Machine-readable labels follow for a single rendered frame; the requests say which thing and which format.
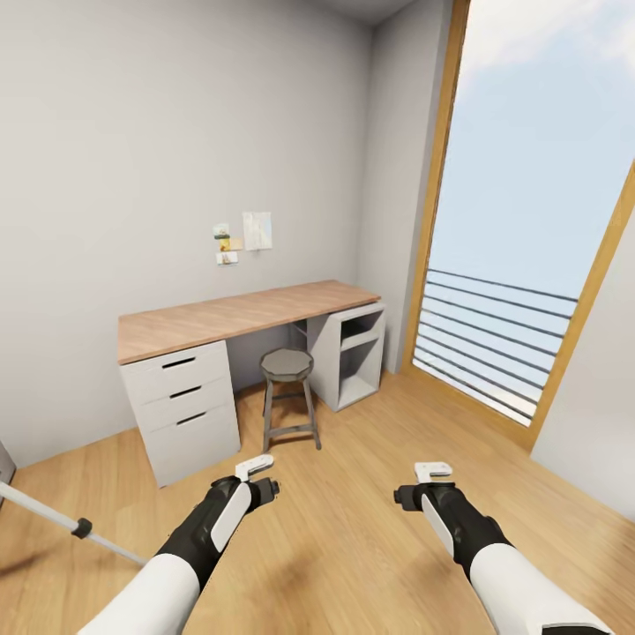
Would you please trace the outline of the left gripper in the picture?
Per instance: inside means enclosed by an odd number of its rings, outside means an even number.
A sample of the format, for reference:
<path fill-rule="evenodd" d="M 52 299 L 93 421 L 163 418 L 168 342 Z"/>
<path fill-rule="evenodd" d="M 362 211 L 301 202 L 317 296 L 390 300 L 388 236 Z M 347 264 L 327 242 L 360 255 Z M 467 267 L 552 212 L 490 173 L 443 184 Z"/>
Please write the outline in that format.
<path fill-rule="evenodd" d="M 270 477 L 260 479 L 256 482 L 247 483 L 254 490 L 254 504 L 250 512 L 254 512 L 261 505 L 268 504 L 274 500 L 274 495 L 280 493 L 277 481 L 270 481 Z"/>

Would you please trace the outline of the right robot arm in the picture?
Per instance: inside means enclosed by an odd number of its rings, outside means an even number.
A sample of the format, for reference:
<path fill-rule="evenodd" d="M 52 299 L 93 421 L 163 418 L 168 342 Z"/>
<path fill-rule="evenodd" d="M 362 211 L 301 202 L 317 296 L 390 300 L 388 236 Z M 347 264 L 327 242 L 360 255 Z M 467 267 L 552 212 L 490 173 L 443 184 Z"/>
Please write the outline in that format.
<path fill-rule="evenodd" d="M 393 501 L 423 512 L 448 554 L 462 565 L 497 635 L 615 635 L 504 538 L 489 515 L 466 500 L 444 462 L 415 463 L 415 485 L 400 485 Z"/>

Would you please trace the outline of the camera tripod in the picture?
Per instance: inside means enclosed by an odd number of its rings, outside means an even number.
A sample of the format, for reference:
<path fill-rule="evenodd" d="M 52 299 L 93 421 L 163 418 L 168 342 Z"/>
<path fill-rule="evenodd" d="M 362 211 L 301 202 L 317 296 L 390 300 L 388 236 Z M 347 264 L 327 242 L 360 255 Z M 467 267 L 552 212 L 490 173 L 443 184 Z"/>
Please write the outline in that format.
<path fill-rule="evenodd" d="M 9 498 L 13 502 L 22 504 L 27 509 L 37 512 L 41 516 L 50 519 L 50 521 L 56 522 L 57 525 L 60 525 L 61 527 L 69 528 L 71 530 L 71 535 L 76 535 L 80 539 L 90 539 L 91 541 L 97 542 L 105 548 L 115 551 L 115 553 L 118 553 L 123 557 L 129 558 L 137 564 L 146 565 L 146 560 L 144 558 L 139 557 L 138 555 L 129 552 L 127 549 L 121 548 L 113 542 L 110 542 L 108 539 L 95 534 L 91 530 L 91 528 L 93 527 L 93 523 L 91 523 L 91 521 L 89 521 L 87 518 L 82 518 L 78 521 L 68 518 L 60 512 L 57 512 L 55 509 L 52 509 L 51 507 L 48 507 L 47 505 L 42 504 L 41 502 L 38 502 L 31 497 L 28 497 L 25 493 L 22 493 L 21 491 L 8 486 L 8 484 L 4 484 L 4 482 L 0 482 L 0 497 Z"/>

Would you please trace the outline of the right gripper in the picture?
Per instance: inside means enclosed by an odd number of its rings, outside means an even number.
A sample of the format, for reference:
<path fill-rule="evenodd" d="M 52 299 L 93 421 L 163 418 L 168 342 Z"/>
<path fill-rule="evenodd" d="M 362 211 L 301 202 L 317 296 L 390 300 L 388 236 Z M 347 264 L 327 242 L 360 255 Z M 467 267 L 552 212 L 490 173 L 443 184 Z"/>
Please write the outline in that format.
<path fill-rule="evenodd" d="M 400 504 L 402 510 L 407 510 L 408 512 L 423 512 L 421 502 L 423 487 L 427 487 L 427 483 L 400 485 L 398 489 L 393 491 L 393 501 L 395 501 L 396 504 Z"/>

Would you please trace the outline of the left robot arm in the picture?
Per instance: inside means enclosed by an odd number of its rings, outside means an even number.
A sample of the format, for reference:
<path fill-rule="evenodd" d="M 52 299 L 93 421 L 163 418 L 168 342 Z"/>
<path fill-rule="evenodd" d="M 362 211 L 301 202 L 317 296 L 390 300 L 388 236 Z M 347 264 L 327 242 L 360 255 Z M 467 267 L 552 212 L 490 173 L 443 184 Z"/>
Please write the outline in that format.
<path fill-rule="evenodd" d="M 260 454 L 235 465 L 235 475 L 212 482 L 205 499 L 142 571 L 75 635 L 183 635 L 198 596 L 244 515 L 280 493 L 270 477 L 251 482 L 251 475 L 272 466 L 273 457 Z"/>

